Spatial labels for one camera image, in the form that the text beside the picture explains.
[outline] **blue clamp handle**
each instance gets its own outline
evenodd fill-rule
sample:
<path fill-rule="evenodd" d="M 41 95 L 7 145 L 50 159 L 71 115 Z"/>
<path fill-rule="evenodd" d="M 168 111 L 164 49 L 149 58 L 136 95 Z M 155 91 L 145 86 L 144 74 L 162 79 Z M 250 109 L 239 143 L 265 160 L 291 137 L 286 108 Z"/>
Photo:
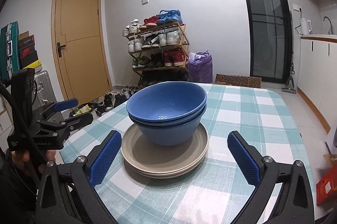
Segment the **blue clamp handle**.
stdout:
<path fill-rule="evenodd" d="M 79 104 L 79 101 L 76 98 L 61 101 L 55 104 L 54 111 L 61 112 L 64 110 L 68 110 L 70 108 L 76 107 L 78 104 Z"/>

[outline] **hand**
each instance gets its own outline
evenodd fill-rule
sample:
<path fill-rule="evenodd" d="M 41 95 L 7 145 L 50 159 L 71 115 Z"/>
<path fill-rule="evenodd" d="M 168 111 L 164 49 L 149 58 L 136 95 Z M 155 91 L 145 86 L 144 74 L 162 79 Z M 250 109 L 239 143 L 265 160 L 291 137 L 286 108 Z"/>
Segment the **hand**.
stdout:
<path fill-rule="evenodd" d="M 49 160 L 54 160 L 55 161 L 55 155 L 56 151 L 55 150 L 47 150 L 45 152 L 45 158 L 47 161 Z M 25 173 L 28 176 L 31 176 L 31 174 L 28 171 L 28 168 L 26 167 L 26 162 L 29 161 L 29 152 L 27 150 L 20 150 L 20 151 L 14 151 L 12 152 L 12 159 L 13 163 L 16 166 L 16 168 L 20 169 L 23 173 Z M 41 164 L 38 167 L 38 170 L 40 173 L 43 173 L 44 171 L 44 164 Z"/>

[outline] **wooden door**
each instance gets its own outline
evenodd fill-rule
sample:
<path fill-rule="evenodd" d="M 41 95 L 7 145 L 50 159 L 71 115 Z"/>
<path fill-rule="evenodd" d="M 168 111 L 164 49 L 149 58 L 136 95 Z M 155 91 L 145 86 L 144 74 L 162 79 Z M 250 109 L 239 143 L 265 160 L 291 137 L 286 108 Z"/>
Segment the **wooden door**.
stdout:
<path fill-rule="evenodd" d="M 337 43 L 330 43 L 329 72 L 320 112 L 330 127 L 333 126 L 337 114 Z"/>
<path fill-rule="evenodd" d="M 77 98 L 79 104 L 110 91 L 99 3 L 100 0 L 55 0 L 54 59 L 59 66 L 59 81 L 67 98 Z"/>

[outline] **silver suitcase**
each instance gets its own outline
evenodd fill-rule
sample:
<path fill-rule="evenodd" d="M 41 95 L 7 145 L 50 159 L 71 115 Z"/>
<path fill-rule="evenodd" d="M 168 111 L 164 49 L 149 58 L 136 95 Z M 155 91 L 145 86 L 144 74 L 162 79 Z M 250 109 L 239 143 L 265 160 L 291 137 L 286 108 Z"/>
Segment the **silver suitcase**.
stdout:
<path fill-rule="evenodd" d="M 33 110 L 50 102 L 57 102 L 53 91 L 52 83 L 50 82 L 48 71 L 44 70 L 35 74 L 34 79 L 37 83 L 37 94 L 35 102 L 33 103 Z M 32 92 L 32 99 L 35 96 L 35 87 Z M 53 115 L 49 121 L 60 122 L 63 120 L 61 113 Z"/>

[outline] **table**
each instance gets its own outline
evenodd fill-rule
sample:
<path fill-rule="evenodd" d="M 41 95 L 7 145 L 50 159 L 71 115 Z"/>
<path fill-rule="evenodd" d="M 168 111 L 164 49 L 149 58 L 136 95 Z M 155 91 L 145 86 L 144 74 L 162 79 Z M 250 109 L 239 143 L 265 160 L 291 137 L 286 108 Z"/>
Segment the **table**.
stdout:
<path fill-rule="evenodd" d="M 159 180 L 126 169 L 119 151 L 103 183 L 95 188 L 119 224 L 230 223 L 254 190 L 227 148 L 227 136 L 234 130 L 263 156 L 289 164 L 302 160 L 314 193 L 302 138 L 279 94 L 266 89 L 199 85 L 207 92 L 207 110 L 201 119 L 210 136 L 206 158 L 185 175 Z M 123 135 L 131 125 L 123 103 L 71 136 L 60 151 L 63 161 L 87 155 L 110 130 Z M 259 223 L 268 219 L 280 188 L 280 184 L 275 186 Z"/>

